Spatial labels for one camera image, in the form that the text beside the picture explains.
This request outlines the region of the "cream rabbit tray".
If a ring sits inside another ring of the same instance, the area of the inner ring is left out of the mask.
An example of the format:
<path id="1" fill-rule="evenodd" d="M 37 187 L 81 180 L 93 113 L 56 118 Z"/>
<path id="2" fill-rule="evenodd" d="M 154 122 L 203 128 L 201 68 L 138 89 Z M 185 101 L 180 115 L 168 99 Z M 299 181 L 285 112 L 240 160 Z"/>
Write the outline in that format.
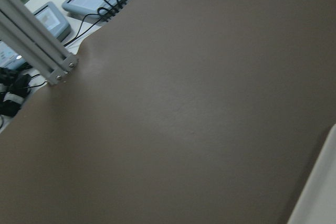
<path id="1" fill-rule="evenodd" d="M 335 126 L 328 133 L 288 223 L 335 223 Z"/>

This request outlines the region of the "aluminium frame post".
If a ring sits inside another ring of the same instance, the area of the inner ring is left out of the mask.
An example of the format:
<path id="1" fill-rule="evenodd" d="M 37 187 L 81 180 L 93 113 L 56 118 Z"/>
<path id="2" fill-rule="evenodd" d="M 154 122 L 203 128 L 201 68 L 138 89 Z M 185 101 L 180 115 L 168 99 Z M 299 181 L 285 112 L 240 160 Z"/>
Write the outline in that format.
<path id="1" fill-rule="evenodd" d="M 78 64 L 20 0 L 1 0 L 1 40 L 52 85 Z"/>

